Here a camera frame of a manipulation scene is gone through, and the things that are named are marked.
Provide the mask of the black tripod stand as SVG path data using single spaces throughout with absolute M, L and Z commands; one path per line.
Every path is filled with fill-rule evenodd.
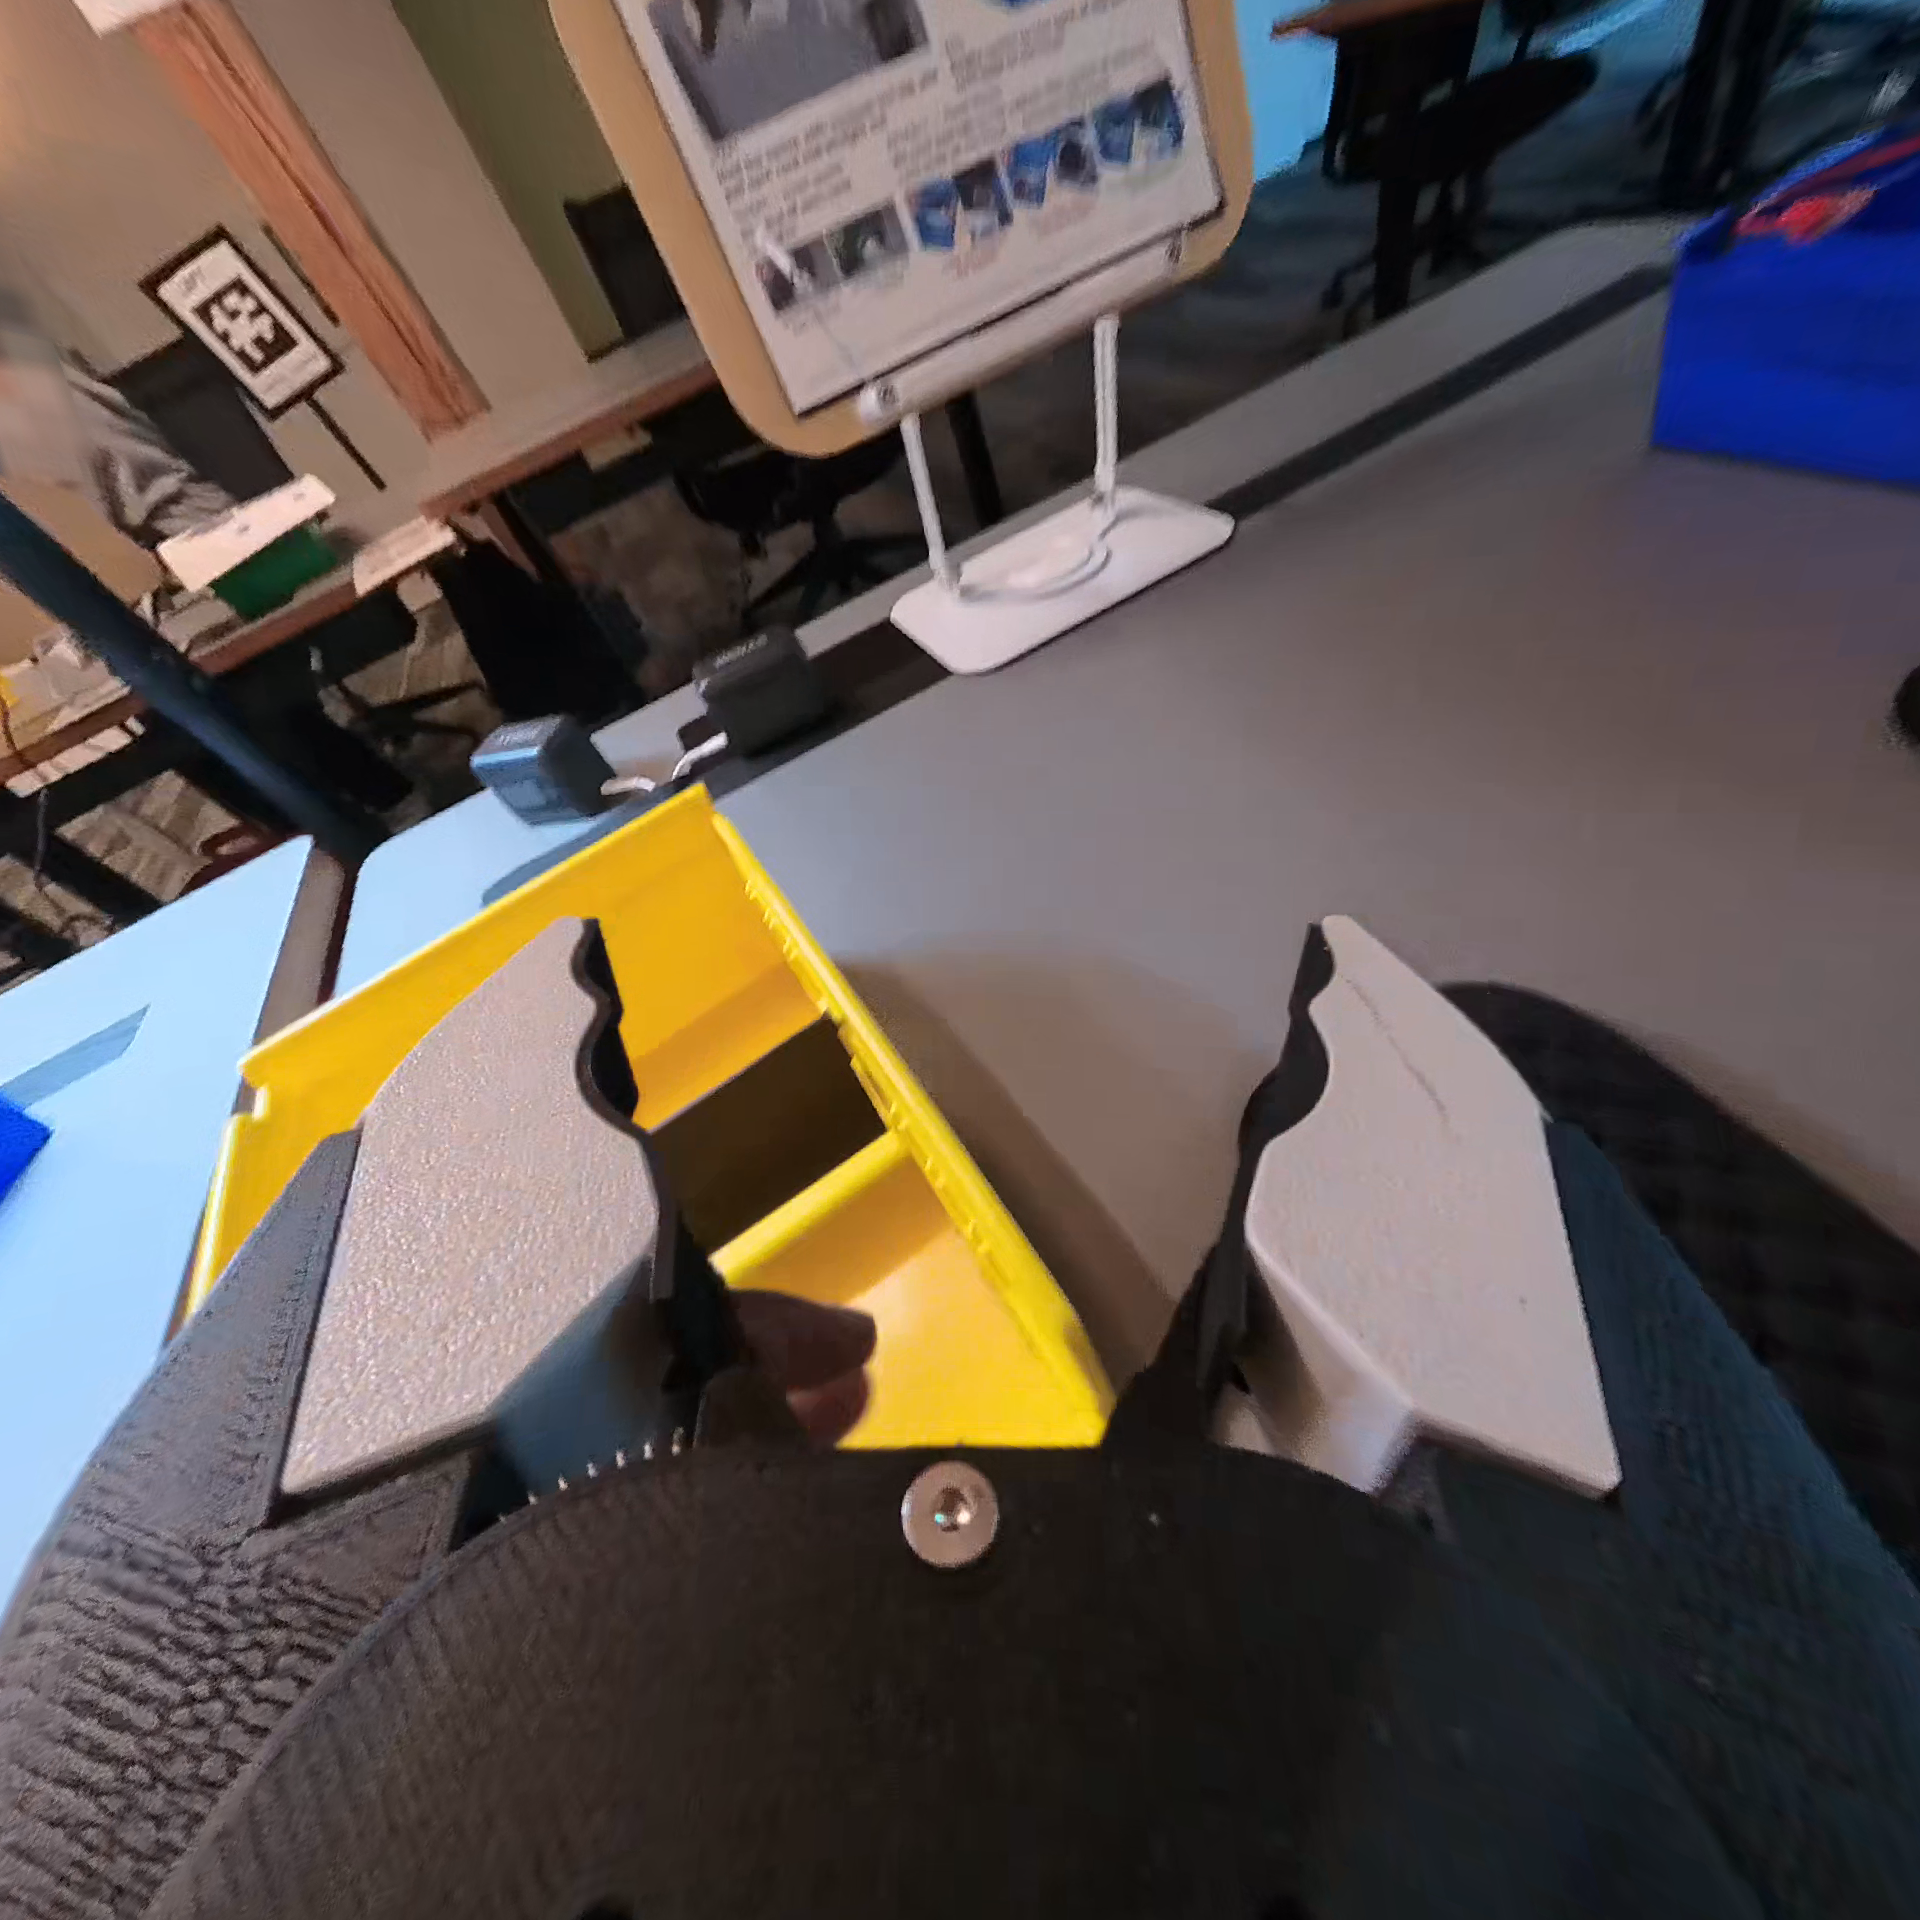
M 185 732 L 289 824 L 348 864 L 381 841 L 374 815 L 276 758 L 246 727 L 214 678 L 126 607 L 9 496 L 2 498 L 2 574 L 56 623 L 70 628 L 136 698 Z

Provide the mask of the yellow plastic bin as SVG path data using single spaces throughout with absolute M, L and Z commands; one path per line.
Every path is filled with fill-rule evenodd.
M 718 1276 L 878 1328 L 853 1448 L 1081 1448 L 1113 1389 L 1044 1261 L 872 1012 L 696 786 L 481 904 L 241 1061 L 190 1318 L 303 1153 L 551 921 L 597 921 L 638 1121 Z

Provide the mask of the long background desk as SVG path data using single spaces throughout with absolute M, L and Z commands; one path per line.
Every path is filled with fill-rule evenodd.
M 1342 1 L 1274 25 L 1273 37 L 1314 37 L 1335 47 L 1319 172 L 1332 185 L 1375 192 L 1373 247 L 1335 273 L 1324 305 L 1345 321 L 1381 321 L 1410 294 L 1421 237 L 1423 194 L 1461 88 L 1472 74 L 1480 32 L 1479 1 Z

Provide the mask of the wooden-edged background table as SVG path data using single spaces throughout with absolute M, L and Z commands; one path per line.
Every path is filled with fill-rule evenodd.
M 345 565 L 301 586 L 286 605 L 223 631 L 198 648 L 185 648 L 181 658 L 212 678 L 238 672 L 241 665 L 250 665 L 340 617 L 373 591 L 425 570 L 458 538 L 458 529 L 444 519 L 408 519 L 397 529 L 373 538 Z M 28 775 L 30 767 L 55 760 L 110 729 L 124 729 L 148 705 L 150 701 L 124 680 L 110 680 L 101 698 L 74 711 L 56 711 L 53 722 L 25 736 L 10 732 L 10 711 L 4 711 L 2 780 L 9 783 Z

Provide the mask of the white side table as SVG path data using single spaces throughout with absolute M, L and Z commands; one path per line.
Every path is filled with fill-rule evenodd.
M 296 838 L 2 997 L 46 1141 L 2 1204 L 2 1599 L 146 1383 L 253 1044 L 329 982 L 345 866 Z

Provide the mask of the black power adapter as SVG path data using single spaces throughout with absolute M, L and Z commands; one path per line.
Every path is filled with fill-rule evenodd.
M 702 701 L 679 738 L 700 760 L 732 752 L 759 757 L 831 717 L 823 672 L 790 625 L 761 628 L 692 662 L 688 685 Z

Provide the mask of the printed instruction sheet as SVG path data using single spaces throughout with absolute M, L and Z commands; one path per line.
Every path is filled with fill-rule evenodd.
M 1186 4 L 615 16 L 796 417 L 1226 201 Z

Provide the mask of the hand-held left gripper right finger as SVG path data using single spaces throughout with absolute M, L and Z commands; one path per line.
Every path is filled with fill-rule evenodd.
M 1118 1442 L 1213 1438 L 1232 1384 L 1271 1452 L 1369 1497 L 1420 1446 L 1586 1498 L 1622 1476 L 1545 1108 L 1354 919 L 1309 926 L 1226 1213 Z

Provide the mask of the person's left hand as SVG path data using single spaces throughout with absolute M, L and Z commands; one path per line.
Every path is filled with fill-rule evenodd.
M 871 1402 L 872 1318 L 767 1288 L 735 1292 L 734 1310 L 753 1364 L 783 1393 L 805 1438 L 837 1448 Z

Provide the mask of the black quilted wrist rest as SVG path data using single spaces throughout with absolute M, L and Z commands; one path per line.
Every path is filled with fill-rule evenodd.
M 1607 1021 L 1503 982 L 1442 994 L 1597 1144 L 1916 1576 L 1916 1248 Z

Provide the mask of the fiducial marker sign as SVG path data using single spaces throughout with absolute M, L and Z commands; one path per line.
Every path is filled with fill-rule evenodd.
M 274 423 L 305 408 L 374 492 L 388 486 L 321 402 L 345 361 L 226 225 L 214 224 L 169 254 L 136 288 L 210 351 L 253 413 Z

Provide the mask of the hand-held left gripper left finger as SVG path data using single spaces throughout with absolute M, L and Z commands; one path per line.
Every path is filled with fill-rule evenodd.
M 278 1490 L 456 1448 L 525 1490 L 692 1452 L 735 1317 L 638 1121 L 597 919 L 516 949 L 396 1065 L 349 1186 Z

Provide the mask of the black mesh office chair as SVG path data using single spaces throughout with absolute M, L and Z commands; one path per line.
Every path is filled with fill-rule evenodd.
M 759 560 L 778 532 L 806 529 L 809 548 L 743 604 L 753 622 L 790 601 L 793 623 L 814 620 L 833 597 L 881 584 L 893 561 L 922 554 L 921 532 L 850 535 L 841 506 L 872 489 L 902 462 L 893 441 L 868 439 L 823 458 L 753 445 L 672 473 L 684 506 L 700 521 L 729 532 L 744 560 Z

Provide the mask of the green cloth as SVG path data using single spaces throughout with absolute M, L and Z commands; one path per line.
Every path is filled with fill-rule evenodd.
M 241 622 L 253 622 L 289 605 L 301 590 L 326 578 L 337 565 L 340 554 L 321 529 L 301 522 L 232 561 L 205 591 Z

